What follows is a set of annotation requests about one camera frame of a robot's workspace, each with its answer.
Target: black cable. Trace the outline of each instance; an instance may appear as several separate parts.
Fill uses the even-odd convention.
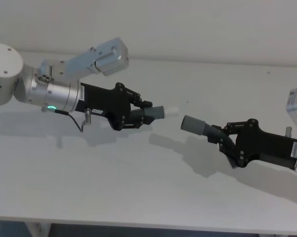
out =
[[[79,124],[77,123],[77,121],[75,120],[74,117],[72,117],[67,111],[62,111],[62,110],[53,110],[54,113],[60,114],[60,115],[66,115],[69,116],[76,124],[76,126],[78,127],[80,132],[84,132],[84,124],[81,125],[81,127],[79,126]]]
[[[84,124],[82,124],[81,127],[80,127],[74,117],[72,117],[70,114],[67,114],[67,116],[69,116],[75,122],[75,124],[78,127],[80,132],[84,132]]]

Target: white table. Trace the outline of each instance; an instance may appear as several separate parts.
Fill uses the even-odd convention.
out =
[[[33,66],[69,57],[22,55]],[[120,132],[94,117],[81,134],[36,106],[0,107],[0,219],[297,234],[294,172],[263,162],[232,170],[205,137],[180,130],[189,114],[221,126],[256,118],[284,135],[294,127],[285,104],[297,68],[131,60],[119,74],[85,80],[118,81],[154,105],[178,105],[180,116]]]

